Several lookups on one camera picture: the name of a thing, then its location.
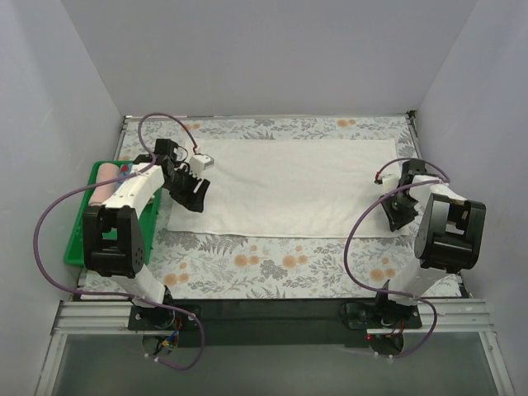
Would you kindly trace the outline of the white towel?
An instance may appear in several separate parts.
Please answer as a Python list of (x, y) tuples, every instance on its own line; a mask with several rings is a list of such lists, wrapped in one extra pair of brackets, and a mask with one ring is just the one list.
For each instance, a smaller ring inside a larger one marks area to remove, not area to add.
[(393, 139), (209, 139), (201, 213), (172, 206), (172, 232), (266, 238), (390, 238), (375, 173), (399, 167)]

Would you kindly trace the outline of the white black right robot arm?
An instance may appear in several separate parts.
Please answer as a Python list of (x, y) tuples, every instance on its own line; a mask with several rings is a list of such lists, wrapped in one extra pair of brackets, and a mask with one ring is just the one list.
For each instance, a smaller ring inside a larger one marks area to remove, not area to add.
[(375, 174), (384, 193), (397, 192), (381, 205), (394, 232), (412, 223), (423, 208), (414, 258), (375, 296), (375, 317), (384, 327), (417, 314), (417, 298), (449, 274), (473, 268), (479, 259), (485, 204), (454, 193), (445, 177), (427, 170), (426, 162), (410, 158), (401, 174)]

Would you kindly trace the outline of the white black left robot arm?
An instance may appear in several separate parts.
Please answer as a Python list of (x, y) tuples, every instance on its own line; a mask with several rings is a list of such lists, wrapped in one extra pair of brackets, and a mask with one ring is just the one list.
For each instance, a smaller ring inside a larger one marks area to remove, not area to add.
[(188, 160), (180, 159), (178, 149), (170, 139), (157, 139), (153, 154), (139, 155), (125, 172), (128, 179), (111, 196), (82, 213), (85, 267), (117, 283), (157, 325), (172, 323), (176, 313), (162, 308), (172, 296), (146, 266), (148, 249), (139, 219), (162, 188), (190, 212), (203, 212), (210, 186), (203, 173), (215, 165), (210, 155), (198, 151)]

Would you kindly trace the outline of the green plastic tray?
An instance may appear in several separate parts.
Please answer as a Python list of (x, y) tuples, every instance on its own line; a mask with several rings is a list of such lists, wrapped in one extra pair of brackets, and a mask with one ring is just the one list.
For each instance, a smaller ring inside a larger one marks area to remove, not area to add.
[[(123, 163), (132, 163), (132, 161), (99, 161), (95, 162), (92, 166), (90, 177), (88, 178), (88, 185), (95, 184), (97, 182), (97, 175), (99, 173), (99, 167), (105, 163), (112, 163), (120, 168)], [(81, 205), (78, 210), (78, 215), (75, 220), (73, 230), (68, 241), (68, 245), (64, 254), (65, 264), (71, 266), (85, 267), (84, 255), (83, 255), (83, 211), (88, 207), (88, 202), (92, 197), (94, 189), (86, 190), (83, 192)], [(148, 204), (145, 206), (140, 218), (139, 226), (144, 237), (145, 242), (145, 264), (149, 264), (151, 251), (153, 248), (153, 238), (155, 227), (158, 217), (158, 209), (161, 200), (161, 189), (157, 190), (154, 195), (151, 196)], [(117, 233), (115, 229), (112, 229), (109, 233), (104, 233), (105, 237), (110, 239), (116, 239)]]

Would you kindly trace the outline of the blue rolled towel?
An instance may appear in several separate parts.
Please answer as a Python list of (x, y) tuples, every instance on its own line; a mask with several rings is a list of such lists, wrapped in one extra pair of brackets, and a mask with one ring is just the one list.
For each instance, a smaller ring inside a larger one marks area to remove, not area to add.
[(127, 180), (130, 177), (131, 169), (133, 164), (132, 163), (123, 163), (120, 165), (119, 168), (119, 175), (118, 175), (118, 182), (122, 183), (125, 180)]

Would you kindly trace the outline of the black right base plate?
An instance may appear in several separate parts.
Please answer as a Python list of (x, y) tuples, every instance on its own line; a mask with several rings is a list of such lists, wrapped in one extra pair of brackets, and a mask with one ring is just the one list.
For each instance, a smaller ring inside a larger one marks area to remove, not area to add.
[(351, 330), (381, 329), (403, 326), (404, 329), (419, 329), (422, 320), (417, 306), (396, 304), (392, 300), (376, 303), (374, 300), (350, 301), (339, 307), (339, 315)]

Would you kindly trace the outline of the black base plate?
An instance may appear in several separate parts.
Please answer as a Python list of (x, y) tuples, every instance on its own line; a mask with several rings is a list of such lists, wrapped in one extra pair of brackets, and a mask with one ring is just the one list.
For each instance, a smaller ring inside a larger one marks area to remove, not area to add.
[(381, 329), (403, 326), (404, 329), (419, 329), (422, 320), (417, 306), (396, 304), (392, 300), (376, 303), (374, 300), (350, 301), (339, 307), (339, 315), (351, 330)]
[(198, 330), (195, 319), (189, 313), (138, 305), (133, 305), (130, 310), (127, 328), (131, 331)]

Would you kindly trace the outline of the aluminium frame rail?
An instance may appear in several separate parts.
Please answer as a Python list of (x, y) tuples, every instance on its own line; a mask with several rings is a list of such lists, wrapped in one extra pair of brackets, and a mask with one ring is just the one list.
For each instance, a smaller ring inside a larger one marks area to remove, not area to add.
[[(350, 301), (367, 299), (187, 299), (177, 306), (199, 319), (204, 326), (221, 325), (335, 325), (350, 329), (339, 315), (339, 307)], [(64, 334), (107, 334), (131, 331), (127, 328), (133, 304), (119, 300), (88, 300), (62, 303), (53, 329)], [(481, 299), (433, 299), (417, 306), (422, 327), (406, 332), (489, 332), (492, 320)], [(386, 329), (360, 329), (383, 332)]]

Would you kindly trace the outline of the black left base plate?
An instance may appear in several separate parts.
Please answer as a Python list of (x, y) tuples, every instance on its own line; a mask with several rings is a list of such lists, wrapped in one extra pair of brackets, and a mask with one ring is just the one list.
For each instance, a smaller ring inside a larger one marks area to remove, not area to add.
[(130, 310), (127, 328), (131, 331), (198, 330), (195, 319), (189, 313), (138, 305), (133, 305)]

